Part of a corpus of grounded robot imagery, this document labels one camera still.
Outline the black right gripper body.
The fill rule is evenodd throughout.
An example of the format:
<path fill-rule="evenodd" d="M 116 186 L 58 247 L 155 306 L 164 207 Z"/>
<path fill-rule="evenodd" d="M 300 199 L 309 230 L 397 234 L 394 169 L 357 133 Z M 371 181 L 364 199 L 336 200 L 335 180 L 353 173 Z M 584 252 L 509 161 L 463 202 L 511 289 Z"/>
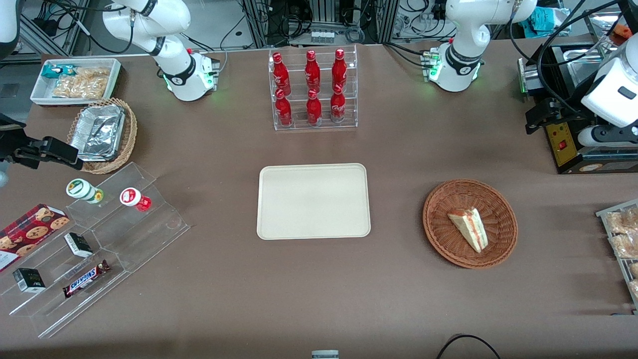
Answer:
<path fill-rule="evenodd" d="M 0 115 L 0 161 L 7 161 L 13 153 L 26 146 L 25 123 Z"/>

